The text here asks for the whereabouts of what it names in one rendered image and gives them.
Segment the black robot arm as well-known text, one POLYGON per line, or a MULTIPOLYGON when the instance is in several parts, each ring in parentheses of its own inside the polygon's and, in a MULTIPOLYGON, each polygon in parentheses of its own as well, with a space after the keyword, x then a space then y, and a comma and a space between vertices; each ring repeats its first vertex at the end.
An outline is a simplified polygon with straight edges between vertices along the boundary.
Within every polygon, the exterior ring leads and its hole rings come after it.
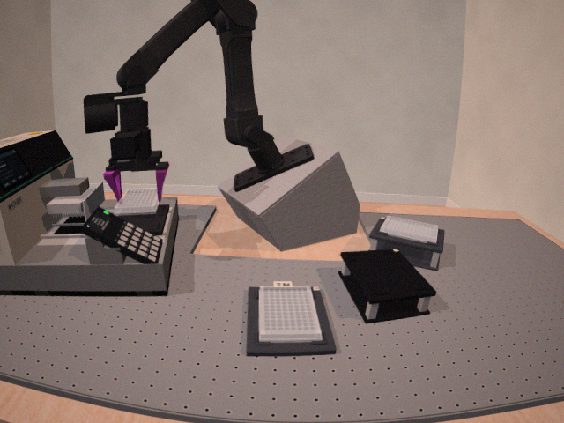
POLYGON ((118 131, 110 139, 116 169, 132 171, 137 167, 137 159, 149 158, 152 154, 151 129, 135 131, 148 126, 148 101, 143 97, 114 99, 114 96, 146 93, 146 84, 158 68, 210 21, 219 35, 224 59, 226 139, 233 145, 248 147, 256 164, 234 177, 235 192, 313 160, 310 144, 280 154, 273 135, 263 130, 263 116, 258 115, 256 104, 251 58, 256 6, 249 0, 190 1, 119 69, 116 80, 121 92, 84 97, 85 133, 115 130, 119 105, 120 128, 130 129, 130 132, 118 131))

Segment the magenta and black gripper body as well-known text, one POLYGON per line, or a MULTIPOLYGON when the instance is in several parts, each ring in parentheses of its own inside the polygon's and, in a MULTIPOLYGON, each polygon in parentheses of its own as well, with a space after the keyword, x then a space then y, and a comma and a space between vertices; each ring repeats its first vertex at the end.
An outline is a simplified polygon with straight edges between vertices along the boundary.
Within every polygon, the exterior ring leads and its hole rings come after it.
MULTIPOLYGON (((149 127, 146 126, 144 129, 135 129, 135 131, 148 130, 149 127)), ((130 129, 121 129, 121 132, 130 132, 130 129)), ((137 159, 137 167, 132 168, 131 172, 137 171, 150 171, 150 170, 166 170, 168 166, 168 161, 160 162, 162 158, 162 151, 152 151, 149 158, 137 159), (158 164, 158 165, 156 165, 158 164)), ((116 166, 112 158, 108 160, 109 166, 106 167, 106 171, 115 171, 116 166)))

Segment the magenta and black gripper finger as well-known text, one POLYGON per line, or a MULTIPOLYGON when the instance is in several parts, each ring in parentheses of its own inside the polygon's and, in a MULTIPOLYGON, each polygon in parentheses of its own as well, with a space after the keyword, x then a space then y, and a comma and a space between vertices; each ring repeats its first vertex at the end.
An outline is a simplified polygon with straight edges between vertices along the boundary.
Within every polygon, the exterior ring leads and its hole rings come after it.
POLYGON ((109 187, 113 190, 117 202, 122 197, 122 185, 121 185, 121 172, 120 170, 106 171, 103 174, 104 179, 108 183, 109 187), (117 185, 117 186, 116 186, 117 185), (120 195, 119 195, 120 194, 120 195))
POLYGON ((157 193, 158 193, 159 202, 161 201, 161 196, 162 196, 161 188, 163 188, 163 183, 164 183, 166 175, 167 175, 168 167, 169 167, 169 163, 168 163, 166 170, 157 170, 156 171, 157 193))

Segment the white well plate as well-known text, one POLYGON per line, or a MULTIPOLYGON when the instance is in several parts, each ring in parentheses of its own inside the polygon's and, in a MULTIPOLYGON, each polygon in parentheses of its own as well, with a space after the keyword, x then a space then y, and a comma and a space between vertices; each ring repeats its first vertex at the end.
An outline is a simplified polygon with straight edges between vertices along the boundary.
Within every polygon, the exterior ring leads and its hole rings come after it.
POLYGON ((393 216, 387 216, 380 229, 390 236, 424 243, 428 241, 436 243, 437 230, 437 225, 393 216))
POLYGON ((126 189, 114 208, 114 215, 156 214, 159 204, 157 188, 126 189))
POLYGON ((323 341, 310 286, 260 286, 259 342, 323 341))

